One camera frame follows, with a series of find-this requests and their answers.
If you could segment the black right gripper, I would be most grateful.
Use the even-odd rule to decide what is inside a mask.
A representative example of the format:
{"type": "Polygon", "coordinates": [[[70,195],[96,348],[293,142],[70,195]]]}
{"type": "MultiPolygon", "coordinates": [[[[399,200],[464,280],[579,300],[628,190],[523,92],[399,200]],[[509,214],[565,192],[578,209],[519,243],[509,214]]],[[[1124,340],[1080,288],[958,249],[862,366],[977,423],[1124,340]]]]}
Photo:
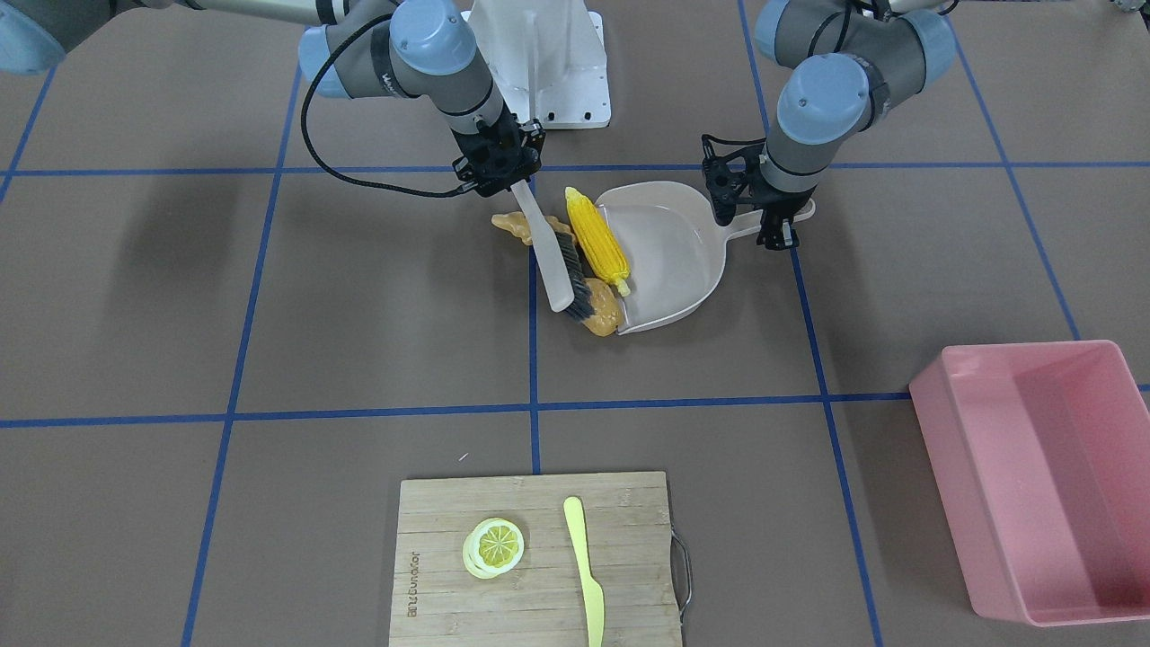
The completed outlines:
{"type": "Polygon", "coordinates": [[[545,131],[538,120],[518,123],[504,113],[476,134],[453,134],[461,156],[453,163],[463,192],[493,197],[539,172],[545,131]]]}

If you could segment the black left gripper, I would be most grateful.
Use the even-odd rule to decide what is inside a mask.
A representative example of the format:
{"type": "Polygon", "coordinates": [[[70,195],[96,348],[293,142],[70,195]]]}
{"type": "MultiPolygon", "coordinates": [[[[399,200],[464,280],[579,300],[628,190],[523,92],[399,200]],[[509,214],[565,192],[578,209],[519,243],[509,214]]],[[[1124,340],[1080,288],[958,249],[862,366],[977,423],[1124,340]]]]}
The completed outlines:
{"type": "Polygon", "coordinates": [[[739,143],[703,134],[703,179],[719,226],[730,226],[737,208],[747,206],[759,211],[756,245],[783,253],[802,245],[793,224],[816,208],[816,183],[787,174],[765,143],[765,137],[739,143]]]}

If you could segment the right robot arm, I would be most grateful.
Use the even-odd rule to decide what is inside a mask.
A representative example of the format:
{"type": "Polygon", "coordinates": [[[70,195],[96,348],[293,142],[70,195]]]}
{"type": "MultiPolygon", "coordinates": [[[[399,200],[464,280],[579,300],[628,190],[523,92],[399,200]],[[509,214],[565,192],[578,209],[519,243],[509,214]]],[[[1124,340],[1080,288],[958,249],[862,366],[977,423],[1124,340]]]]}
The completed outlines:
{"type": "Polygon", "coordinates": [[[1,66],[6,74],[46,74],[123,13],[170,5],[305,25],[298,66],[310,85],[300,107],[301,138],[316,165],[340,182],[432,199],[503,191],[520,198],[539,171],[544,128],[538,120],[521,124],[509,110],[455,1],[1,1],[1,66]],[[459,187],[435,192],[338,172],[312,143],[317,94],[427,97],[461,152],[452,163],[459,187]]]}

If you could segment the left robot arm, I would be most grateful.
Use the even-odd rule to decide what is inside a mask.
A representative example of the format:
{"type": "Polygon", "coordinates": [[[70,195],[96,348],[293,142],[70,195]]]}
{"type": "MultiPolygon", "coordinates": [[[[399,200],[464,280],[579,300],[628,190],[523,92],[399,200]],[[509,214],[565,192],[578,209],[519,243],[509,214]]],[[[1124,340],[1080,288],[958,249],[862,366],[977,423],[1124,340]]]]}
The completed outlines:
{"type": "Polygon", "coordinates": [[[730,140],[719,155],[721,139],[702,136],[703,179],[719,226],[745,206],[758,216],[756,241],[790,251],[842,144],[946,74],[957,40],[935,9],[865,11],[858,1],[769,1],[752,36],[790,76],[762,138],[730,140]]]}

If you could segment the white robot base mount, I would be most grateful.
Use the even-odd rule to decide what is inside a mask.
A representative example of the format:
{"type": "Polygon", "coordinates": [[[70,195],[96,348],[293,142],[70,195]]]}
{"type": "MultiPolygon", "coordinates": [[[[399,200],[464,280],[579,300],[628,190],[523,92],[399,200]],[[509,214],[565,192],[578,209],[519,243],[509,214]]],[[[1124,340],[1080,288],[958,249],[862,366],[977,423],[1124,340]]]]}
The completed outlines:
{"type": "Polygon", "coordinates": [[[547,129],[612,120],[604,22],[583,1],[476,1],[463,11],[509,111],[547,129]]]}

